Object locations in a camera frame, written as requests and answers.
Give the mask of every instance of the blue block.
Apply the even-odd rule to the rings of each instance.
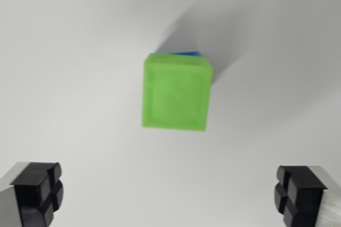
[[[174,55],[193,55],[193,56],[202,56],[199,51],[191,51],[191,52],[180,52],[180,53],[172,53]]]

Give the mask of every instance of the cube face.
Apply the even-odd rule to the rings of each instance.
[[[144,64],[144,127],[204,131],[212,67],[197,56],[151,54]]]

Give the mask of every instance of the white surface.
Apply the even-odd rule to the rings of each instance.
[[[340,38],[340,0],[0,0],[0,174],[59,161],[53,227],[284,226],[279,165],[341,183]],[[207,131],[142,128],[147,54],[194,45]]]

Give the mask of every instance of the green block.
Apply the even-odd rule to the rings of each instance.
[[[212,74],[203,57],[150,54],[144,62],[142,126],[204,131]]]

